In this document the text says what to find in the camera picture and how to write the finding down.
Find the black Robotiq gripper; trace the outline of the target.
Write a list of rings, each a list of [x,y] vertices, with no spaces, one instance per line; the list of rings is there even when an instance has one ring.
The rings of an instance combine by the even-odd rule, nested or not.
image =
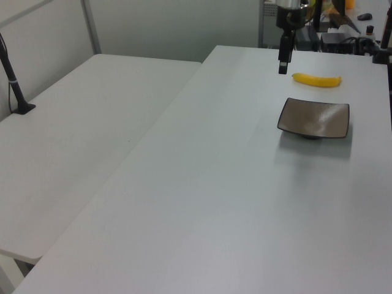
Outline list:
[[[305,22],[306,8],[277,7],[276,26],[284,30],[279,45],[279,74],[287,73],[295,47],[296,30],[304,27]]]

